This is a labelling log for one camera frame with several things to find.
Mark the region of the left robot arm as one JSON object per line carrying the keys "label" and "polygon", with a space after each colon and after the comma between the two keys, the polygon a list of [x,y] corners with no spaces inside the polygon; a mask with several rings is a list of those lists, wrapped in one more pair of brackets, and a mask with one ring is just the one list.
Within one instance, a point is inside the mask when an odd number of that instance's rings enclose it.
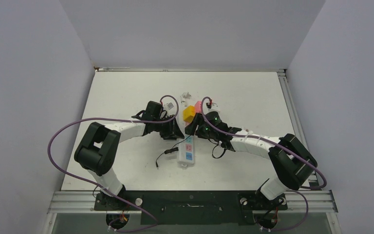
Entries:
{"label": "left robot arm", "polygon": [[149,101],[146,108],[124,122],[89,125],[79,143],[74,159],[96,180],[107,204],[114,210],[124,207],[125,185],[119,181],[112,166],[118,145],[134,137],[143,137],[158,132],[164,140],[184,138],[177,123],[178,104]]}

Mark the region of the yellow cube socket adapter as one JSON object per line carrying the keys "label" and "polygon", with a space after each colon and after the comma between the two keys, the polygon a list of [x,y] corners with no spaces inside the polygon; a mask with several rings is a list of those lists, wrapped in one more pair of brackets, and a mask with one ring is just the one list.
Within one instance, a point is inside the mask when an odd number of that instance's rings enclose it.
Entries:
{"label": "yellow cube socket adapter", "polygon": [[183,110],[183,121],[192,123],[195,117],[195,107],[194,106],[188,106],[186,109]]}

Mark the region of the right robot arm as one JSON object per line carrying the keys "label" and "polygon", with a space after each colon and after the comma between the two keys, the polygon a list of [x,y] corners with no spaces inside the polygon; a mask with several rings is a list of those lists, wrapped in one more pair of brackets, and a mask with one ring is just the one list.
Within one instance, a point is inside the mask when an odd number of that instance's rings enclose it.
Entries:
{"label": "right robot arm", "polygon": [[224,150],[245,152],[270,160],[275,176],[255,192],[256,204],[267,209],[287,190],[298,190],[308,179],[317,161],[293,134],[282,137],[260,136],[222,122],[218,112],[197,114],[185,133],[217,142]]}

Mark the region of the black charger with cable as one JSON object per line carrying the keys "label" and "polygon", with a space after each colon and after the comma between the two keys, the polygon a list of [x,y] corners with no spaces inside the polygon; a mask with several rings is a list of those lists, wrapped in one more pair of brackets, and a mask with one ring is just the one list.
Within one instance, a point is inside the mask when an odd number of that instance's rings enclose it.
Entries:
{"label": "black charger with cable", "polygon": [[174,144],[170,149],[167,149],[165,150],[163,153],[161,153],[157,159],[155,160],[155,166],[156,166],[156,169],[159,169],[159,164],[158,164],[158,159],[162,156],[162,155],[167,155],[167,154],[171,154],[171,153],[174,153],[174,152],[177,152],[179,151],[179,148],[178,148],[178,145],[181,144],[182,142],[190,139],[191,135],[187,136],[185,139],[183,139],[182,141]]}

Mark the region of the white power strip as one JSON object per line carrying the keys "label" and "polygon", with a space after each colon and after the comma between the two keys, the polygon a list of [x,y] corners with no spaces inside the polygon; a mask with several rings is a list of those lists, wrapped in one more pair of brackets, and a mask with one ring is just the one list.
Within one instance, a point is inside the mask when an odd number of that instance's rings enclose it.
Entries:
{"label": "white power strip", "polygon": [[180,140],[176,145],[176,147],[178,147],[177,163],[180,168],[188,168],[195,165],[194,136],[185,133],[185,127],[187,126],[187,122],[181,122],[180,129],[185,135],[185,138]]}

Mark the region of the pink extension socket plug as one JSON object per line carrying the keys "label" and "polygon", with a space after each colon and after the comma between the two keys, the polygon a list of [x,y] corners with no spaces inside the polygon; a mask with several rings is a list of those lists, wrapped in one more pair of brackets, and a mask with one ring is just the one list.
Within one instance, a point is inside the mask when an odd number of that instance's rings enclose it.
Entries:
{"label": "pink extension socket plug", "polygon": [[202,113],[202,102],[201,101],[197,101],[194,105],[194,110],[195,110],[195,113]]}

